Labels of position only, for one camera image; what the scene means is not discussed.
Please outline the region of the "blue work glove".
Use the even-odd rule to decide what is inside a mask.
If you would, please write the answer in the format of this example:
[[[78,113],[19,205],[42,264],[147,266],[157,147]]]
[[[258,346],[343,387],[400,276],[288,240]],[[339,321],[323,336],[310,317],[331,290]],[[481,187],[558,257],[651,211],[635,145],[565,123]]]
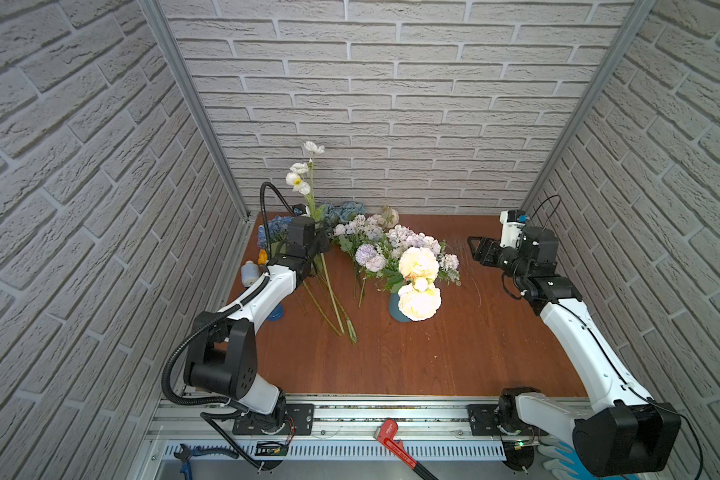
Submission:
[[[582,465],[573,448],[564,442],[555,443],[553,447],[559,463],[555,469],[566,471],[567,476],[572,479],[580,479]]]

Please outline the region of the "pink white hydrangea bouquet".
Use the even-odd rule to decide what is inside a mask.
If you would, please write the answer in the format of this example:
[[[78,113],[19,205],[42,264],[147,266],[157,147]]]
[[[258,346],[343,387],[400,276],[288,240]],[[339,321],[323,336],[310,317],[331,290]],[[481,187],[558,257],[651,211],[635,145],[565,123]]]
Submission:
[[[388,264],[394,266],[405,281],[424,278],[430,282],[439,279],[461,284],[459,258],[447,251],[444,242],[402,225],[388,230],[385,238],[389,246]]]

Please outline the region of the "purple ball flower stem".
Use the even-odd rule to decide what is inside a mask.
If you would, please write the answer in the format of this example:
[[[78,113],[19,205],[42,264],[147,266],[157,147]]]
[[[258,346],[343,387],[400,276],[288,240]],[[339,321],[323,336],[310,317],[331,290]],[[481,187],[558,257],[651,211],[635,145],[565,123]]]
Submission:
[[[387,257],[384,247],[380,244],[365,243],[358,247],[355,253],[355,263],[358,266],[360,275],[360,293],[358,306],[361,306],[365,298],[367,282],[370,279],[379,280],[385,277]]]

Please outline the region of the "blue ceramic vase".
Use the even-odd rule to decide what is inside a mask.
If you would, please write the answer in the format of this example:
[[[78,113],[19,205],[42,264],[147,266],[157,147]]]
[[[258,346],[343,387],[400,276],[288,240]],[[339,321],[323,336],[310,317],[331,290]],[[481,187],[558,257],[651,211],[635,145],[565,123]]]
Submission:
[[[411,319],[407,317],[399,308],[400,296],[397,293],[391,293],[388,303],[388,311],[390,316],[401,323],[411,322]]]

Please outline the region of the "dusty blue hydrangea flower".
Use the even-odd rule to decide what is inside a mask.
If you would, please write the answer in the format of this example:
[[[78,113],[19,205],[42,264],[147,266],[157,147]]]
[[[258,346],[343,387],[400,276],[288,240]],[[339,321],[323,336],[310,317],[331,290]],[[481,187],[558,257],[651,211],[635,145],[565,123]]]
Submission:
[[[338,224],[348,223],[357,215],[365,214],[366,207],[360,202],[345,201],[338,205],[326,203],[324,204],[323,220],[327,225],[333,227]]]

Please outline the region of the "white poppy flower stem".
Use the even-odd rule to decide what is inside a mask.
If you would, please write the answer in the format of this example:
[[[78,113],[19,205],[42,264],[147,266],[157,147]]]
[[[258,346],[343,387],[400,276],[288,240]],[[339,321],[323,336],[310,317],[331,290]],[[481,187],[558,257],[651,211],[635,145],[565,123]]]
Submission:
[[[326,219],[325,207],[318,207],[315,197],[315,159],[325,153],[325,147],[313,141],[307,140],[302,148],[306,154],[303,162],[297,162],[290,166],[286,175],[286,184],[301,195],[306,202],[306,215],[312,218],[319,226],[324,226]],[[351,318],[344,310],[332,288],[329,271],[324,253],[320,253],[312,267],[315,275],[315,283],[318,290],[327,295],[330,309],[325,311],[320,305],[313,289],[307,285],[307,293],[318,310],[318,313],[327,326],[337,335],[346,337],[352,345],[358,341],[355,327]]]

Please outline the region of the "red pipe wrench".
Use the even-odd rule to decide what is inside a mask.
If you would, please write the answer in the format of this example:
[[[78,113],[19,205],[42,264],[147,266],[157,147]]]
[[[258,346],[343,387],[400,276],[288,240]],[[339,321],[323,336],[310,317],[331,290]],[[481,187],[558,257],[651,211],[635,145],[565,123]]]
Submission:
[[[399,430],[398,423],[388,418],[377,429],[376,440],[393,456],[401,460],[408,466],[419,478],[423,480],[437,480],[438,477],[431,473],[422,463],[415,460],[403,446],[401,440],[396,440],[395,435]]]

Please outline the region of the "orange small flower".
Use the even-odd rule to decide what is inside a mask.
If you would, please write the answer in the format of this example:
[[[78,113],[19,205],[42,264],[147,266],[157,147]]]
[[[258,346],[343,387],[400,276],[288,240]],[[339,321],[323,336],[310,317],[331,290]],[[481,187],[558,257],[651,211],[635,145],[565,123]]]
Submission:
[[[257,258],[257,264],[260,266],[266,266],[268,263],[269,257],[268,253],[265,249],[260,249],[258,258]]]

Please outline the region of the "white tape roll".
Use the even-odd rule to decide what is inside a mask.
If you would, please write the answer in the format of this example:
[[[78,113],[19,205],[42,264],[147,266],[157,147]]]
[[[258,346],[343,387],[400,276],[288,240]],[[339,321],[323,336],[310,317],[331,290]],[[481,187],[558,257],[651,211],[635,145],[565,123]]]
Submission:
[[[246,261],[240,268],[240,281],[244,288],[254,285],[260,275],[260,266],[252,260]]]

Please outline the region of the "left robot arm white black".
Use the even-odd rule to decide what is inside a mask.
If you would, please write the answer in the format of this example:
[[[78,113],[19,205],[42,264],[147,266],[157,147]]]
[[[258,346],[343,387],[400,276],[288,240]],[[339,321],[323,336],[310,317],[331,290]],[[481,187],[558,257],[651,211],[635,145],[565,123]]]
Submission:
[[[257,372],[256,333],[266,318],[310,275],[316,258],[330,249],[325,223],[312,218],[314,207],[287,210],[285,251],[266,263],[266,268],[245,293],[221,310],[203,311],[192,332],[169,354],[160,386],[168,401],[182,406],[220,404],[231,413],[203,412],[201,418],[231,447],[237,457],[259,472],[268,472],[279,460],[256,460],[221,426],[223,421],[250,419],[263,432],[277,433],[296,427],[287,416],[282,389]]]

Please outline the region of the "blue handled pliers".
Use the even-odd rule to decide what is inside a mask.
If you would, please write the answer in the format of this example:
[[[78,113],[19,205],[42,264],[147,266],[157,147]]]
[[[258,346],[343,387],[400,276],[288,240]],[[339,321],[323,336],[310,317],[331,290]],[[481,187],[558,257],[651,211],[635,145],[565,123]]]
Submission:
[[[193,479],[193,471],[191,466],[191,459],[204,456],[220,455],[231,459],[238,459],[239,454],[233,449],[225,447],[190,447],[186,444],[181,444],[178,451],[173,453],[173,457],[181,462],[180,472],[183,474],[184,480]]]

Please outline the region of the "lilac white flower bouquet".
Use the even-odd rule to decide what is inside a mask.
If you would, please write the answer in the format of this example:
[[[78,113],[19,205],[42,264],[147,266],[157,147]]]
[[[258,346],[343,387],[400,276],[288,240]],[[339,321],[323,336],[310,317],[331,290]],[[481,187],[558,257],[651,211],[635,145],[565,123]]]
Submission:
[[[366,217],[356,215],[348,223],[340,223],[334,227],[333,242],[341,251],[354,255],[364,244],[374,244],[385,235],[386,223],[380,214]]]

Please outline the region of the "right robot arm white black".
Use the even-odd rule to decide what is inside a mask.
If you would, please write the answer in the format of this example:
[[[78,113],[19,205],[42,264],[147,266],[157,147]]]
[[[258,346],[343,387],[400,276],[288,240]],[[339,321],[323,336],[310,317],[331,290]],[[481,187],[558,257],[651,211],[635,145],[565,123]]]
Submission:
[[[530,387],[507,388],[497,416],[505,427],[536,427],[573,447],[595,477],[663,470],[689,419],[660,403],[617,357],[592,320],[583,296],[557,272],[558,240],[542,227],[509,222],[501,239],[470,236],[472,258],[512,280],[562,346],[587,392],[591,414]]]

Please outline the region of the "peach rose flower stem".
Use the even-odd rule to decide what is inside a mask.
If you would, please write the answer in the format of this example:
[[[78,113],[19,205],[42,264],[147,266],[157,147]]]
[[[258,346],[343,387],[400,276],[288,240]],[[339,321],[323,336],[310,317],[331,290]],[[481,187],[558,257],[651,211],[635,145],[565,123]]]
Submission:
[[[400,296],[399,308],[411,322],[432,318],[442,304],[441,292],[435,285],[440,265],[436,255],[425,247],[405,250],[398,262],[402,286],[393,293]]]

